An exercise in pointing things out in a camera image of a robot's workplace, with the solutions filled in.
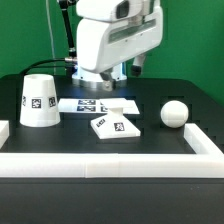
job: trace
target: white cup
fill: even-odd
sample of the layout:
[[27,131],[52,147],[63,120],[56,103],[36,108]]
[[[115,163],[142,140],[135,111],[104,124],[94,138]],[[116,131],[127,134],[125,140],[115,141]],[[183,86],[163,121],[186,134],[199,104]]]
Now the white cup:
[[23,83],[20,123],[29,127],[48,127],[59,122],[53,76],[26,75]]

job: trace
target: white robot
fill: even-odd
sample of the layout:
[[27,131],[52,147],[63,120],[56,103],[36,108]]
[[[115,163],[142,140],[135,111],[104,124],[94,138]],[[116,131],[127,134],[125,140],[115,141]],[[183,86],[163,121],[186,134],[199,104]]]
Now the white robot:
[[111,90],[123,86],[123,62],[135,58],[132,72],[141,73],[145,53],[163,34],[160,0],[79,0],[77,14],[78,71],[73,83]]

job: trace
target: green wall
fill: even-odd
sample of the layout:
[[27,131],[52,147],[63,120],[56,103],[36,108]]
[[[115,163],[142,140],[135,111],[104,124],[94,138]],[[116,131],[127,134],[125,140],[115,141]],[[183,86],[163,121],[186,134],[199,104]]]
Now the green wall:
[[[67,41],[61,11],[56,0],[49,2],[56,57],[64,57]],[[224,105],[224,1],[161,3],[163,41],[148,53],[141,77],[190,80]],[[45,0],[0,1],[0,76],[52,58],[45,5]],[[75,8],[70,9],[70,16],[75,31]]]

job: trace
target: white ball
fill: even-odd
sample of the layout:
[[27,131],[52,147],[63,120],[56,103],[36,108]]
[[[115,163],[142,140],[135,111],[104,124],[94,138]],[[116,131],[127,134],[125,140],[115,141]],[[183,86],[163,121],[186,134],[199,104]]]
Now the white ball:
[[171,128],[179,128],[187,121],[188,114],[188,108],[184,103],[173,100],[162,107],[160,115],[165,125]]

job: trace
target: table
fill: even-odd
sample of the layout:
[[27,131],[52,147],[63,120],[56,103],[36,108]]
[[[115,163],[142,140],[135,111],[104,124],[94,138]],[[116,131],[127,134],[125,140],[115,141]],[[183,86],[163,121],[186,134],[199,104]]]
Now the table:
[[[60,98],[133,99],[140,115],[127,117],[141,137],[99,140],[89,121],[97,114],[61,114],[60,124],[34,129],[19,124],[22,79],[0,80],[0,119],[10,121],[11,136],[2,152],[48,153],[170,153],[191,154],[183,128],[170,129],[160,120],[170,100],[184,102],[188,122],[196,123],[223,151],[224,108],[184,80],[129,79],[112,92],[72,85],[55,77]],[[193,178],[2,178],[3,222],[21,223],[223,223],[223,179]]]

